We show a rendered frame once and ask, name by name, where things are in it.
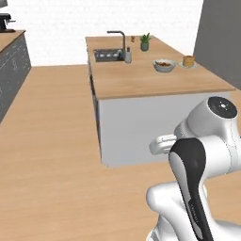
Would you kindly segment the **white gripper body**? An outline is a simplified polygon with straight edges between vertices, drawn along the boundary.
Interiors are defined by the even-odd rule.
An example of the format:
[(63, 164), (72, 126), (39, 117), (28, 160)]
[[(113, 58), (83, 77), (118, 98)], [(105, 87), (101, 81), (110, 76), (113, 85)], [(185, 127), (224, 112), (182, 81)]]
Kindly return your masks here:
[(149, 145), (151, 154), (169, 153), (176, 140), (177, 136), (175, 135), (165, 135), (155, 138)]

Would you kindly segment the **white island with wooden counter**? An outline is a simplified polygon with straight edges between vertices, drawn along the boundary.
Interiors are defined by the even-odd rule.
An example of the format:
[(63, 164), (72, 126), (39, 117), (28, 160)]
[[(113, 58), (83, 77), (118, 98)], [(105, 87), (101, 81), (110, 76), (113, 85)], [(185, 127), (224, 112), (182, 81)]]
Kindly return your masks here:
[(174, 132), (175, 127), (201, 101), (210, 96), (228, 98), (235, 87), (198, 64), (157, 72), (159, 58), (179, 63), (183, 55), (156, 37), (150, 49), (140, 50), (140, 39), (126, 37), (132, 62), (97, 62), (96, 49), (122, 49), (122, 37), (87, 37), (89, 78), (94, 99), (101, 161), (121, 167), (165, 161), (164, 154), (150, 153), (150, 142)]

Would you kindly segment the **brown pancake stack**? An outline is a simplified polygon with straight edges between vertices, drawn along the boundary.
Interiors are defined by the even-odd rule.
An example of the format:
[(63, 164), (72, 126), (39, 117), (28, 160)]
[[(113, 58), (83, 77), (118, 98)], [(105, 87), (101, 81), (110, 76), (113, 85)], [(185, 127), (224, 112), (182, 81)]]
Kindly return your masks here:
[(183, 59), (183, 65), (185, 67), (192, 67), (194, 65), (195, 57), (193, 56), (185, 56)]

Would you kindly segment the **tall grey fridge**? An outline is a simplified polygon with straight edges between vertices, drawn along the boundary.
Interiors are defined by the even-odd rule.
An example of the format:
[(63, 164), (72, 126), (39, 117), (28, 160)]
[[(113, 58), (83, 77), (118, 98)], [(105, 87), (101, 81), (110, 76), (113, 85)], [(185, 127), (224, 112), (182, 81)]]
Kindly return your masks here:
[(203, 0), (194, 56), (241, 90), (241, 0)]

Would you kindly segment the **grey bowl with food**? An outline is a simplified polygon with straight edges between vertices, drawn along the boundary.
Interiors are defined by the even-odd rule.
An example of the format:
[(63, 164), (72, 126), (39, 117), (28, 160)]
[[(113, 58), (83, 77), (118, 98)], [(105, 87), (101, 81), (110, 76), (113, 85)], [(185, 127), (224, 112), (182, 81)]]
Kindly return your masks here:
[(156, 59), (153, 61), (153, 67), (157, 72), (171, 72), (175, 66), (175, 62), (169, 59)]

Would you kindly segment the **pale green plate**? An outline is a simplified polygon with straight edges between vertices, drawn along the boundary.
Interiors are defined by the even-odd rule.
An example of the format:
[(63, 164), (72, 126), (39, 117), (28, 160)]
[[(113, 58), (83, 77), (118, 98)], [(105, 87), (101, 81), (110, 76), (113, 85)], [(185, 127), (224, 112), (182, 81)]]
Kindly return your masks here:
[(186, 70), (191, 70), (191, 69), (197, 68), (196, 62), (194, 62), (194, 64), (193, 64), (191, 67), (188, 67), (188, 66), (185, 66), (185, 65), (183, 64), (183, 61), (180, 61), (180, 62), (179, 62), (179, 66), (180, 66), (181, 68), (183, 68), (183, 69), (186, 69)]

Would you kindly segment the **grey soap dispenser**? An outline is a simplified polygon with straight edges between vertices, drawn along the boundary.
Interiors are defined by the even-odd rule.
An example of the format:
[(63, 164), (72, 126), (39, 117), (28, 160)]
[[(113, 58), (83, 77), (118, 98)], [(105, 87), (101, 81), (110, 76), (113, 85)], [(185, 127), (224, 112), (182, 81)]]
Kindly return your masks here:
[(132, 52), (131, 48), (128, 46), (125, 52), (125, 63), (131, 63), (132, 62)]

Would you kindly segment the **green plant in grey pot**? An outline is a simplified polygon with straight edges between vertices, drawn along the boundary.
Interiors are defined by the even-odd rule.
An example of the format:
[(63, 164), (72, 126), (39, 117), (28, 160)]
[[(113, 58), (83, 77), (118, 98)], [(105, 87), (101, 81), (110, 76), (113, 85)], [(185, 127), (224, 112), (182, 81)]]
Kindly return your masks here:
[(151, 35), (147, 34), (147, 35), (142, 35), (140, 37), (140, 49), (145, 52), (149, 50), (149, 42), (151, 40)]

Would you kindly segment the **steel sink basin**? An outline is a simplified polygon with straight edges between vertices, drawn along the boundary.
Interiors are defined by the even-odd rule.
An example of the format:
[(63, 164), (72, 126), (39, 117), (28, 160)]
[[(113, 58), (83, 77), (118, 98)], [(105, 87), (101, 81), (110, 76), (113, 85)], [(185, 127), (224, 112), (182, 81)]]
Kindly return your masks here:
[(93, 51), (97, 62), (123, 61), (122, 49), (96, 49)]

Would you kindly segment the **dark grey tap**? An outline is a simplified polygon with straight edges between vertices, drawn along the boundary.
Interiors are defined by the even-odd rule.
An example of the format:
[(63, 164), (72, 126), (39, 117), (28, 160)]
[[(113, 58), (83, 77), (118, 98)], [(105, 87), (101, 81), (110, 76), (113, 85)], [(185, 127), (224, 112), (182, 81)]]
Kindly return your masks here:
[(122, 35), (122, 51), (126, 50), (126, 37), (125, 34), (121, 30), (107, 30), (107, 34), (121, 34)]

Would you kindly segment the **dark grey cupboard run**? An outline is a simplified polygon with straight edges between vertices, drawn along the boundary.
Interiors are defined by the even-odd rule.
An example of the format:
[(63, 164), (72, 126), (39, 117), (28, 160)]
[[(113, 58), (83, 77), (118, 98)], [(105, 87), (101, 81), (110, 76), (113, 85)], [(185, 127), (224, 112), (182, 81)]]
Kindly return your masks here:
[(31, 70), (24, 30), (7, 37), (6, 46), (0, 48), (0, 123)]

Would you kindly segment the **black coffee machine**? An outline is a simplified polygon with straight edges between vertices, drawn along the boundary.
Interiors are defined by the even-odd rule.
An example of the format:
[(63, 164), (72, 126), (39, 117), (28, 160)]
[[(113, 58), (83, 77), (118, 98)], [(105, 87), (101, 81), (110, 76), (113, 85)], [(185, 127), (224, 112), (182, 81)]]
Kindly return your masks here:
[(7, 24), (11, 22), (8, 13), (0, 13), (0, 33), (13, 33), (14, 29), (7, 29)]

